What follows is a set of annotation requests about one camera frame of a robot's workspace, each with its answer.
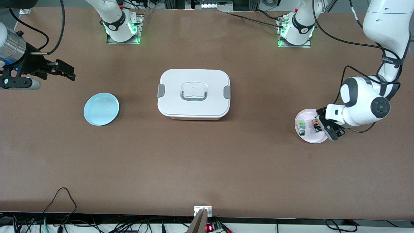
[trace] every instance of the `gray latch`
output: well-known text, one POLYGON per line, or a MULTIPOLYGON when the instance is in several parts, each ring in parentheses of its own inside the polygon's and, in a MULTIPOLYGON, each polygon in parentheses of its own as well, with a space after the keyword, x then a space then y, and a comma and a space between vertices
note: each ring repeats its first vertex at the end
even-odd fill
POLYGON ((160 97, 163 97, 164 96, 164 94, 165 94, 165 86, 164 86, 164 84, 158 84, 158 94, 157 94, 157 97, 158 98, 160 98, 160 97))
POLYGON ((224 98, 231 100, 231 87, 225 86, 223 92, 224 98))

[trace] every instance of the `black cable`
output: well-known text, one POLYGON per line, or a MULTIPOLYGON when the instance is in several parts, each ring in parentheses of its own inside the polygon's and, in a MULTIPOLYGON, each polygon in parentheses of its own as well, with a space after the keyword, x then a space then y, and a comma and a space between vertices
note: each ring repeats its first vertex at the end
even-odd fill
MULTIPOLYGON (((347 68, 350 68, 350 69, 352 69, 352 70, 356 71, 358 74, 360 74, 360 75, 362 75, 362 76, 366 77, 367 79, 371 80, 371 81, 372 81, 372 82, 374 82, 374 83, 381 84, 381 82, 378 82, 377 80, 374 80, 374 79, 372 79, 371 77, 368 77, 366 74, 364 74, 364 73, 362 73, 361 71, 359 71, 359 70, 355 69, 354 67, 352 67, 352 66, 345 66, 344 71, 342 72, 341 83, 340 83, 340 85, 339 85, 338 95, 337 95, 337 97, 335 98, 335 101, 333 102, 333 104, 335 104, 335 103, 337 102, 337 100, 338 100, 338 98, 339 98, 339 95, 340 95, 340 93, 341 93, 341 86, 342 86, 342 84, 343 84, 344 77, 345 77, 345 71, 347 70, 347 68)), ((387 82, 387 85, 388 85, 388 84, 398 84, 399 86, 401 85, 401 83, 399 83, 399 82, 394 82, 394 81, 393 81, 393 82, 387 82)))
POLYGON ((390 222, 390 221, 388 221, 388 220, 387 220, 387 222, 388 222, 389 224, 393 225, 394 227, 399 227, 399 226, 397 226, 397 225, 393 224, 392 222, 390 222))
POLYGON ((281 16, 273 17, 273 16, 270 16, 268 13, 266 13, 264 10, 259 10, 259 9, 257 9, 257 10, 255 10, 255 11, 260 12, 260 13, 263 13, 264 15, 266 15, 266 17, 268 17, 268 18, 270 18, 270 19, 274 19, 274 20, 277 20, 278 18, 280 18, 280 17, 282 17, 282 16, 283 16, 283 15, 281 15, 281 16))
POLYGON ((149 226, 149 231, 152 233, 152 229, 151 229, 151 224, 149 223, 149 221, 148 221, 148 226, 149 226))
POLYGON ((33 226, 33 224, 36 222, 36 220, 37 220, 37 218, 35 218, 35 219, 32 219, 32 222, 31 222, 31 224, 30 225, 27 225, 26 224, 26 226, 27 226, 27 230, 26 230, 26 232, 25 233, 30 233, 31 232, 31 230, 30 230, 30 228, 31 228, 31 226, 33 226))
POLYGON ((387 48, 383 48, 383 47, 379 47, 379 46, 375 46, 375 45, 371 45, 371 44, 361 44, 361 43, 355 43, 355 42, 350 42, 350 41, 345 41, 345 40, 343 40, 343 39, 339 39, 339 38, 337 38, 337 37, 334 37, 334 36, 332 36, 332 35, 330 35, 329 33, 327 33, 321 26, 320 26, 320 24, 319 24, 319 22, 318 22, 318 19, 316 18, 316 14, 315 14, 315 0, 312 0, 312 13, 313 13, 313 18, 314 18, 314 20, 315 20, 315 23, 316 23, 316 25, 319 27, 319 29, 325 34, 325 35, 327 35, 327 36, 329 36, 330 38, 332 38, 332 39, 335 39, 335 40, 337 40, 337 41, 340 41, 340 42, 343 42, 343 43, 346 43, 346 44, 353 44, 353 45, 359 45, 359 46, 365 46, 365 47, 371 47, 371 48, 377 48, 377 49, 383 49, 383 50, 386 50, 386 51, 388 51, 388 52, 390 52, 390 53, 392 53, 392 54, 394 54, 394 56, 397 58, 397 59, 400 59, 400 57, 394 52, 394 51, 392 51, 392 50, 390 50, 390 49, 387 49, 387 48))
POLYGON ((362 28, 362 24, 359 21, 358 17, 356 16, 355 10, 354 10, 354 6, 352 5, 352 0, 349 0, 349 5, 351 6, 351 10, 352 12, 355 14, 355 20, 358 23, 358 25, 362 28))
POLYGON ((95 222, 94 216, 93 216, 92 214, 91 214, 91 218, 92 218, 92 221, 94 222, 94 224, 95 224, 95 226, 96 226, 96 229, 98 229, 99 233, 103 233, 103 232, 99 229, 99 227, 98 227, 97 223, 95 222))
MULTIPOLYGON (((352 4, 352 0, 349 0, 349 5, 351 6, 351 10, 352 10, 352 12, 353 12, 353 14, 354 14, 354 16, 355 16, 355 20, 356 20, 356 22, 358 23, 358 25, 359 25, 361 28, 363 28, 363 27, 362 27, 361 22, 360 22, 360 21, 359 21, 359 19, 358 19, 358 16, 356 15, 356 12, 355 12, 355 9, 354 9, 354 5, 352 4)), ((382 47, 379 43, 377 43, 377 42, 375 42, 375 44, 376 44, 378 47, 381 47, 381 50, 382 50, 383 54, 385 55, 385 51, 384 51, 383 47, 382 47)))
POLYGON ((30 28, 30 29, 32 29, 33 31, 36 31, 36 32, 38 32, 38 33, 40 33, 40 34, 42 34, 42 35, 44 35, 45 37, 46 37, 46 42, 45 42, 45 44, 43 44, 40 48, 38 48, 38 50, 41 50, 41 49, 43 49, 44 47, 46 47, 46 45, 48 45, 48 43, 49 43, 49 36, 46 34, 46 33, 44 33, 44 32, 42 32, 41 30, 39 30, 39 29, 37 29, 37 28, 34 28, 34 27, 32 27, 32 26, 30 26, 30 25, 28 25, 27 23, 25 23, 25 22, 23 22, 23 21, 21 21, 15 14, 14 14, 14 12, 13 12, 13 10, 12 9, 9 9, 9 11, 10 11, 10 14, 12 14, 12 16, 13 16, 13 18, 16 20, 16 21, 18 21, 19 23, 21 23, 21 24, 23 24, 24 26, 26 26, 26 27, 28 27, 28 28, 30 28))
POLYGON ((128 3, 128 4, 131 4, 132 6, 134 6, 135 7, 135 9, 139 9, 139 7, 144 7, 144 8, 149 8, 149 9, 151 9, 150 7, 148 7, 148 6, 145 6, 145 5, 137 5, 137 4, 134 4, 132 1, 126 1, 126 0, 122 0, 123 2, 126 2, 126 3, 128 3))
POLYGON ((65 225, 65 224, 63 225, 63 228, 65 229, 66 233, 69 233, 69 232, 67 231, 67 229, 66 229, 66 225, 65 225))
POLYGON ((55 45, 55 47, 50 51, 47 52, 48 55, 51 55, 52 53, 54 53, 56 51, 56 49, 58 49, 60 42, 62 41, 62 37, 63 37, 63 32, 65 30, 65 6, 63 5, 63 0, 60 0, 60 6, 62 8, 62 27, 60 29, 60 35, 59 35, 59 39, 55 45))
POLYGON ((273 27, 283 28, 283 26, 281 26, 281 25, 270 24, 270 23, 259 21, 259 20, 247 18, 247 17, 241 16, 241 15, 235 15, 235 14, 231 14, 231 13, 227 13, 227 14, 237 16, 237 17, 240 17, 242 19, 247 19, 247 20, 251 20, 251 21, 254 21, 254 22, 258 22, 258 23, 261 23, 261 24, 270 25, 270 26, 273 26, 273 27))
POLYGON ((367 132, 368 130, 370 130, 372 127, 374 127, 375 123, 376 123, 376 122, 372 123, 372 124, 371 124, 371 126, 369 126, 369 127, 368 127, 368 129, 363 130, 363 131, 358 131, 358 130, 355 130, 355 129, 353 129, 353 128, 348 128, 348 129, 349 129, 349 130, 351 130, 352 132, 355 132, 355 133, 365 133, 365 132, 367 132))
POLYGON ((336 222, 334 222, 332 219, 327 219, 327 220, 325 221, 325 224, 326 224, 326 226, 327 226, 329 229, 334 230, 334 231, 338 231, 339 233, 342 233, 342 231, 343 231, 343 232, 350 232, 350 233, 352 233, 352 232, 356 232, 356 231, 358 230, 358 226, 355 226, 355 229, 353 229, 353 230, 351 230, 351 231, 341 229, 341 228, 339 228, 338 224, 336 224, 336 222), (335 225, 335 227, 336 227, 336 228, 331 227, 331 226, 328 224, 328 222, 332 222, 332 223, 335 225))
POLYGON ((51 204, 52 204, 52 203, 53 203, 53 201, 55 200, 55 198, 56 198, 56 196, 58 195, 59 191, 60 191, 60 190, 62 190, 62 189, 66 190, 66 192, 67 192, 67 194, 69 195, 69 198, 70 198, 70 200, 72 201, 72 203, 73 203, 73 205, 75 206, 75 208, 73 209, 73 211, 72 211, 72 212, 70 212, 68 215, 66 215, 66 216, 62 219, 62 222, 63 222, 63 223, 61 223, 61 225, 65 224, 65 223, 68 221, 69 216, 70 216, 71 214, 73 214, 73 213, 76 211, 76 209, 77 209, 76 202, 73 200, 72 195, 70 195, 70 192, 69 192, 69 190, 68 190, 67 188, 65 188, 65 187, 59 188, 59 189, 56 191, 55 196, 53 197, 52 201, 49 203, 49 205, 48 205, 48 206, 46 206, 46 208, 45 208, 45 209, 43 210, 43 212, 42 212, 43 214, 46 212, 46 210, 49 208, 49 206, 51 206, 51 204))
POLYGON ((177 222, 177 223, 181 223, 182 225, 184 225, 184 226, 186 226, 186 227, 190 227, 189 225, 187 225, 187 224, 185 224, 185 223, 183 223, 183 222, 181 222, 181 221, 178 221, 178 220, 177 220, 177 219, 175 219, 175 218, 174 218, 174 221, 175 221, 175 222, 177 222))

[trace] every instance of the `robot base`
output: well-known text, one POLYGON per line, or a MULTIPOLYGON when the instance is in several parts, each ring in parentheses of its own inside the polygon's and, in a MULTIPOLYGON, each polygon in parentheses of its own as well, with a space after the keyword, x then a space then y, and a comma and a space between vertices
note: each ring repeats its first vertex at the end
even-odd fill
MULTIPOLYGON (((276 25, 280 25, 283 26, 284 28, 286 28, 287 25, 287 15, 284 15, 283 18, 285 19, 285 21, 279 21, 276 20, 276 25)), ((308 40, 301 45, 294 45, 291 44, 289 42, 287 42, 287 40, 283 37, 280 36, 280 34, 284 33, 284 28, 276 28, 276 33, 277 33, 277 46, 278 47, 296 47, 296 48, 310 48, 311 47, 311 39, 308 38, 308 40)))
POLYGON ((124 42, 114 41, 108 34, 106 34, 106 43, 107 44, 140 44, 141 42, 141 33, 142 25, 144 23, 144 15, 136 15, 136 20, 133 19, 133 23, 137 23, 137 26, 132 26, 132 30, 136 30, 137 33, 133 35, 129 40, 124 42))

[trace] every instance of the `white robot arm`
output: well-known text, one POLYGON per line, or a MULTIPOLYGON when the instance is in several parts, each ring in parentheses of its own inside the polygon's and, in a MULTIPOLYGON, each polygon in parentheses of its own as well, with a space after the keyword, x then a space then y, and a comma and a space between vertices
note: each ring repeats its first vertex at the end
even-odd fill
POLYGON ((330 140, 343 129, 371 124, 390 112, 389 100, 399 88, 399 76, 410 41, 409 22, 413 0, 372 0, 363 22, 363 31, 385 51, 375 75, 347 78, 340 95, 344 105, 329 104, 317 111, 317 119, 330 140))
MULTIPOLYGON (((316 18, 322 12, 322 1, 316 0, 313 4, 316 18)), ((306 43, 313 31, 315 18, 312 13, 312 0, 301 0, 298 10, 287 15, 287 26, 280 34, 287 42, 293 45, 306 43)))
POLYGON ((106 33, 116 42, 125 42, 137 34, 134 24, 137 14, 127 9, 121 10, 116 1, 85 0, 91 4, 102 18, 106 33))

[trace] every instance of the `metal cylinder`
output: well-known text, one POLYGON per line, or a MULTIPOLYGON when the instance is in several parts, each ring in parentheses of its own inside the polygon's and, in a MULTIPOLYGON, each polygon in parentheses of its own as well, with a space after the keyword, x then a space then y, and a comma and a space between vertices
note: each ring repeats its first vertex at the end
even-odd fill
POLYGON ((15 31, 0 22, 0 61, 11 65, 18 61, 26 51, 26 42, 15 31))

